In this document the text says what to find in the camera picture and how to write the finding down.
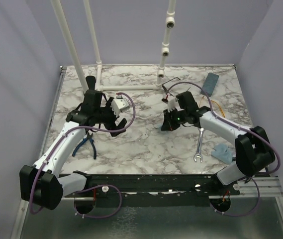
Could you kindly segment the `black wire-frame sunglasses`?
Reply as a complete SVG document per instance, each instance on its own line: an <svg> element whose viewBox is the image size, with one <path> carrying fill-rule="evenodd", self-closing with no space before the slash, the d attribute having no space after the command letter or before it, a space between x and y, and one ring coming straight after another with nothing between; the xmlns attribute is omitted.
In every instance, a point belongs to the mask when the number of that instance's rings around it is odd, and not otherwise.
<svg viewBox="0 0 283 239"><path fill-rule="evenodd" d="M173 87L181 84L188 84L190 85L189 81L181 80L179 77L174 77L172 79L169 79L168 81L161 84L161 88L164 91L163 96L161 98L162 102L167 102L168 98L175 97L177 95L173 94Z"/></svg>

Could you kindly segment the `blue-grey glasses case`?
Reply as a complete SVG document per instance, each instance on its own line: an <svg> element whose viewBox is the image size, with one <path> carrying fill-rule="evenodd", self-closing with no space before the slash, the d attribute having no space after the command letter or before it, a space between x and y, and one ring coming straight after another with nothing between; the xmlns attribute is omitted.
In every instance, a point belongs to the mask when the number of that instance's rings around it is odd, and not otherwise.
<svg viewBox="0 0 283 239"><path fill-rule="evenodd" d="M214 74L214 73L208 73L207 77L204 80L203 86L202 86L202 90L201 90L201 94L205 95L205 93L207 93L207 95L209 97L212 96L215 86L218 82L219 76Z"/></svg>

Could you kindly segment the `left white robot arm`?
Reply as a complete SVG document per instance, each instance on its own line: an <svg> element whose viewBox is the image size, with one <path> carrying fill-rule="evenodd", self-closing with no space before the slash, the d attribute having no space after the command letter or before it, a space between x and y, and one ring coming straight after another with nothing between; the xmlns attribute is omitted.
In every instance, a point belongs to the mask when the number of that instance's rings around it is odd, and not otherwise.
<svg viewBox="0 0 283 239"><path fill-rule="evenodd" d="M133 100L126 93L119 92L102 106L105 98L101 91L87 90L83 102L67 114L61 132L48 150L33 165L24 165L20 170L20 194L29 202L30 213L35 213L33 204L53 210L65 196L77 192L84 197L91 193L92 184L85 173L59 175L68 157L90 130L107 132L115 137L131 126L132 123L126 119L120 123L116 120L125 110L135 109Z"/></svg>

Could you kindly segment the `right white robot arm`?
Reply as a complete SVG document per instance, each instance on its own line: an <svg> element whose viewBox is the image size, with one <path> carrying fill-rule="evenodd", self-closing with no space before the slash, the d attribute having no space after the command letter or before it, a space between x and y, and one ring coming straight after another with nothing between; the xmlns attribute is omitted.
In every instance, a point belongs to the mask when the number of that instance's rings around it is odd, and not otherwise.
<svg viewBox="0 0 283 239"><path fill-rule="evenodd" d="M174 131L188 123L215 133L235 147L235 161L217 172L216 179L210 183L214 194L223 194L229 184L252 177L274 162L274 151L262 127L242 126L220 117L207 106L199 107L191 92L175 97L164 95L162 101L167 105L163 111L162 131Z"/></svg>

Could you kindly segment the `orange sunglasses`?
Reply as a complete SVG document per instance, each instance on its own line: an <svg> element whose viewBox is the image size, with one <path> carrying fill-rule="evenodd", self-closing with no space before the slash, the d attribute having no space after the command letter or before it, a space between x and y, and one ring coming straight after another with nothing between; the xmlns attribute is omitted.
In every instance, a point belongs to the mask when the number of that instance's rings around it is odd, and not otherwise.
<svg viewBox="0 0 283 239"><path fill-rule="evenodd" d="M201 106L201 103L202 103L202 101L203 101L205 98L206 98L206 96L202 96L202 97L201 97L201 99L200 99L200 101L199 101L199 105L198 105L199 107ZM210 101L211 101L213 104L217 105L217 107L218 107L218 109L219 109L219 111L220 111L222 117L223 117L223 118L226 118L226 117L225 117L225 113L224 113L222 107L220 106L220 104L219 104L218 102L214 101L214 100L210 100Z"/></svg>

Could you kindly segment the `silver wrench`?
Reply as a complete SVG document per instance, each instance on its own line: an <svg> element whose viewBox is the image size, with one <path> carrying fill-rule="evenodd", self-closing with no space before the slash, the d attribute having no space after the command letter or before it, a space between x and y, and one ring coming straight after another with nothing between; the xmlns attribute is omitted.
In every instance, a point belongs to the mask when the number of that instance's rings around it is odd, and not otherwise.
<svg viewBox="0 0 283 239"><path fill-rule="evenodd" d="M204 135L204 128L199 128L199 135L198 135L198 142L197 142L197 147L196 147L196 152L195 155L193 156L193 159L195 162L202 162L203 161L203 156L201 153L201 148L202 148L202 142L203 142L203 135Z"/></svg>

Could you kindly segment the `black cylinder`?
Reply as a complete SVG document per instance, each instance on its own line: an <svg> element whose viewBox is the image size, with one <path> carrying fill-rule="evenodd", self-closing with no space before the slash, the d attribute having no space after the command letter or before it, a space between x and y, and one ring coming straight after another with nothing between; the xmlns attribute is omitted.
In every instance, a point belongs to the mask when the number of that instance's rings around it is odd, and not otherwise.
<svg viewBox="0 0 283 239"><path fill-rule="evenodd" d="M89 90L95 90L95 84L96 84L95 76L92 75L86 76L86 83L88 85Z"/></svg>

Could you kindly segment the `crumpled blue cloth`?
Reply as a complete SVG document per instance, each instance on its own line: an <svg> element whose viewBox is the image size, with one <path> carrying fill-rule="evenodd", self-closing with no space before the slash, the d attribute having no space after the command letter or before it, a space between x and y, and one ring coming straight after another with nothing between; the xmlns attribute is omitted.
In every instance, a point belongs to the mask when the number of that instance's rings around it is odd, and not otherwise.
<svg viewBox="0 0 283 239"><path fill-rule="evenodd" d="M233 161L233 154L229 147L222 143L214 147L211 156L228 165Z"/></svg>

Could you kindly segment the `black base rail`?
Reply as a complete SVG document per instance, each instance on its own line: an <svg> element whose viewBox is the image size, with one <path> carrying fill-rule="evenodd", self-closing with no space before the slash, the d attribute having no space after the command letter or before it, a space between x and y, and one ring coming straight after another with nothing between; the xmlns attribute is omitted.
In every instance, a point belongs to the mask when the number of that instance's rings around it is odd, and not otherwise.
<svg viewBox="0 0 283 239"><path fill-rule="evenodd" d="M84 192L64 198L74 200L77 206L98 208L208 207L210 199L239 194L237 182L224 186L211 174L92 174Z"/></svg>

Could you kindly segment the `white PVC pipe frame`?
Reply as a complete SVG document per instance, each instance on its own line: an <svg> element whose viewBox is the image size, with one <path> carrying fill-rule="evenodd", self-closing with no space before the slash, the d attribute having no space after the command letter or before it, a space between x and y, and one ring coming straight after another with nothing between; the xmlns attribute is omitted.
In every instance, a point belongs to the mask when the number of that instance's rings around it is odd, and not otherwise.
<svg viewBox="0 0 283 239"><path fill-rule="evenodd" d="M158 90L162 88L162 79L165 76L165 62L168 56L170 55L170 37L171 31L175 27L175 13L176 13L176 1L169 1L168 10L166 12L165 19L165 34L161 47L161 60L158 66L157 71L157 79L155 84L153 85L121 85L121 86L104 86L101 82L102 77L102 60L99 53L96 32L94 28L94 21L91 12L90 2L88 0L83 1L84 9L86 12L86 18L89 25L90 35L94 47L94 55L96 60L96 88L98 90L106 90L106 91L115 91L115 90ZM55 17L59 24L60 30L62 32L64 41L66 43L66 47L70 54L70 57L73 62L73 66L76 70L78 79L80 81L81 87L83 90L88 89L88 84L85 79L85 75L83 72L82 64L79 60L76 47L68 26L68 22L66 20L62 4L59 0L52 0L51 5L54 10Z"/></svg>

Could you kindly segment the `aluminium extrusion rail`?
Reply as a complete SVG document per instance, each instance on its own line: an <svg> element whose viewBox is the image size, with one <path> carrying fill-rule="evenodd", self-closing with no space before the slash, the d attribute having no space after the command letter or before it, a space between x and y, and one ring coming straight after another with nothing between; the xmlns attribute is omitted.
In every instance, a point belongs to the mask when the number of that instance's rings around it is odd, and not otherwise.
<svg viewBox="0 0 283 239"><path fill-rule="evenodd" d="M259 188L260 197L283 196L283 188L279 177L257 177L254 178L254 181ZM258 196L256 185L252 180L247 183L240 181L238 185L240 186L239 197L256 198Z"/></svg>

